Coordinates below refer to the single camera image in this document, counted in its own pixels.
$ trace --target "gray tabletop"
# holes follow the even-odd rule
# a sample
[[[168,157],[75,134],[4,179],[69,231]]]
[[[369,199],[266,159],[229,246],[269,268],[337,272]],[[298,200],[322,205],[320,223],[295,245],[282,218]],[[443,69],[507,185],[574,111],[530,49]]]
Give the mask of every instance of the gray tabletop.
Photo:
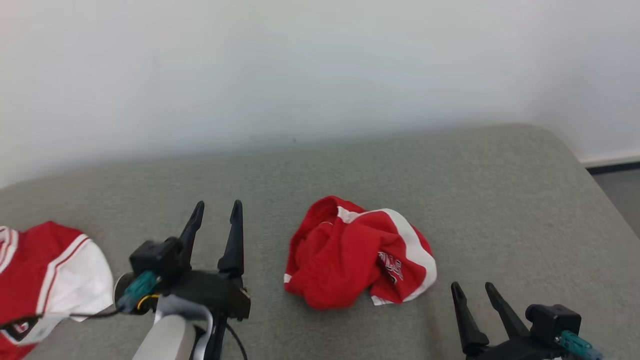
[[[314,311],[286,293],[289,239],[307,208],[334,194],[403,214],[429,240],[438,280],[416,300]],[[640,353],[640,241],[570,151],[523,125],[370,140],[267,154],[111,167],[0,190],[0,224],[77,227],[114,276],[147,239],[179,234],[198,200],[195,268],[214,269],[234,199],[244,203],[245,283],[252,313],[232,323],[250,359],[463,359],[449,286],[459,281],[480,328],[506,340],[484,292],[491,281],[524,317],[564,304],[580,334],[614,359]],[[35,359],[130,359],[151,315],[66,321]],[[232,338],[224,359],[239,359]]]

